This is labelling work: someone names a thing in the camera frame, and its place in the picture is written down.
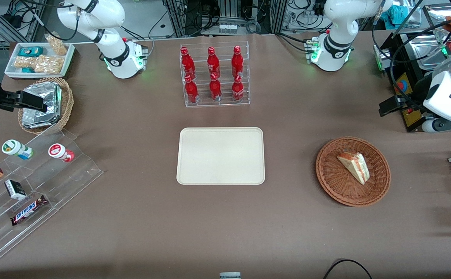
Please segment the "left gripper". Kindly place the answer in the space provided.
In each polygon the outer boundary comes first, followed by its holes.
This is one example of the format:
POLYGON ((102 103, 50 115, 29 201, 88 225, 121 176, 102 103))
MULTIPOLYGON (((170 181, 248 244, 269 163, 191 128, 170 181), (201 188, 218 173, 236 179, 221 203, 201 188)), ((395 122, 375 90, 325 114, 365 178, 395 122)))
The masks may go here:
MULTIPOLYGON (((411 83, 407 79, 404 79, 404 82, 406 82, 406 90, 411 90, 411 93, 409 94, 410 98, 423 107, 423 109, 420 109, 421 113, 433 114, 433 112, 430 109, 426 109, 423 104, 429 93, 431 81, 432 74, 425 74, 425 76, 418 80, 413 86, 411 86, 411 83)), ((401 111, 406 106, 408 106, 408 104, 405 98, 393 96, 379 104, 379 115, 380 117, 384 117, 390 113, 401 111)))

